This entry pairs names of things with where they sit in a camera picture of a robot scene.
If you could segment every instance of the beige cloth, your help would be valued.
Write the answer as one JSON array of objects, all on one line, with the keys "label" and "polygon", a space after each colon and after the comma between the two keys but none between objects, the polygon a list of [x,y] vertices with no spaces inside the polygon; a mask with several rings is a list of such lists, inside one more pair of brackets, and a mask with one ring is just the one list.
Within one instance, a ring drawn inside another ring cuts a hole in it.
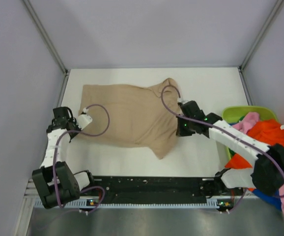
[{"label": "beige cloth", "polygon": [[[162,159],[177,141],[177,118],[165,109],[161,101],[161,91],[169,84],[177,87],[173,79],[166,79],[148,88],[131,85],[84,85],[79,113],[90,104],[101,104],[108,110],[111,122],[106,133],[99,137],[80,137],[120,147],[149,147]],[[177,99],[175,89],[166,88],[164,101],[175,112],[179,112]],[[84,132],[102,132],[107,125],[105,111],[100,107],[92,107],[88,114],[93,122]]]}]

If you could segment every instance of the green basket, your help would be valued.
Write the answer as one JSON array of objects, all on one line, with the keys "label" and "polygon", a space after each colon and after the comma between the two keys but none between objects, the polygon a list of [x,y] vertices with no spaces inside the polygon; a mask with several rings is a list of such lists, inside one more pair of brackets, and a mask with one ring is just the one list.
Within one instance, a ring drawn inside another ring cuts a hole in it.
[{"label": "green basket", "polygon": [[[223,110],[222,118],[227,123],[235,123],[241,117],[245,116],[249,112],[258,112],[260,114],[260,120],[268,120],[268,119],[278,120],[273,111],[265,107],[258,107],[258,106],[227,107]],[[230,160],[232,156],[229,152],[229,148],[227,147],[226,147],[226,152],[228,159]]]}]

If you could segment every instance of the white wall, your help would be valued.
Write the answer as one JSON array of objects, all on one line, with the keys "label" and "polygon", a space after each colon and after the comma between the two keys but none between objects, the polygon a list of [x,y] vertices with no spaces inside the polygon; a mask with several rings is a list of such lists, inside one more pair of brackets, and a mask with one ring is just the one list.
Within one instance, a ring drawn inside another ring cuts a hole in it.
[{"label": "white wall", "polygon": [[0,0],[0,236],[11,235],[42,160],[62,74],[19,0]]},{"label": "white wall", "polygon": [[276,0],[31,0],[68,68],[239,66]]},{"label": "white wall", "polygon": [[246,68],[257,105],[271,108],[284,123],[284,7]]}]

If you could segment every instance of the blue cloth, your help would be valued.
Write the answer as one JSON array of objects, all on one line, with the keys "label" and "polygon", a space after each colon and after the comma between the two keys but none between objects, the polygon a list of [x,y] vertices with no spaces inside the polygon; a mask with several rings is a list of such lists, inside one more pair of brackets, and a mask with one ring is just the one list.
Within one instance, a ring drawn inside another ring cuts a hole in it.
[{"label": "blue cloth", "polygon": [[[273,206],[275,206],[275,208],[277,210],[282,210],[281,207],[281,200],[279,198],[275,198],[275,197],[270,197],[265,195],[264,193],[260,192],[259,190],[255,189],[254,191],[252,191],[256,196],[258,196],[259,198],[261,198],[262,200],[264,200],[266,203],[271,204]],[[274,194],[275,196],[279,195],[279,191],[276,191],[276,193]]]}]

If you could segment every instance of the gray floor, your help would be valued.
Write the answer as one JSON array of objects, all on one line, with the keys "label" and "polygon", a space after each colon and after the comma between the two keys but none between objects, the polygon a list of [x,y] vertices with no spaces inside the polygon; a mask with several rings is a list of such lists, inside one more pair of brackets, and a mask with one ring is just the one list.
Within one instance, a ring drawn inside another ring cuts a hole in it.
[{"label": "gray floor", "polygon": [[259,199],[245,199],[230,215],[198,209],[99,209],[88,217],[72,212],[36,229],[63,211],[35,209],[27,236],[284,236],[281,212]]}]

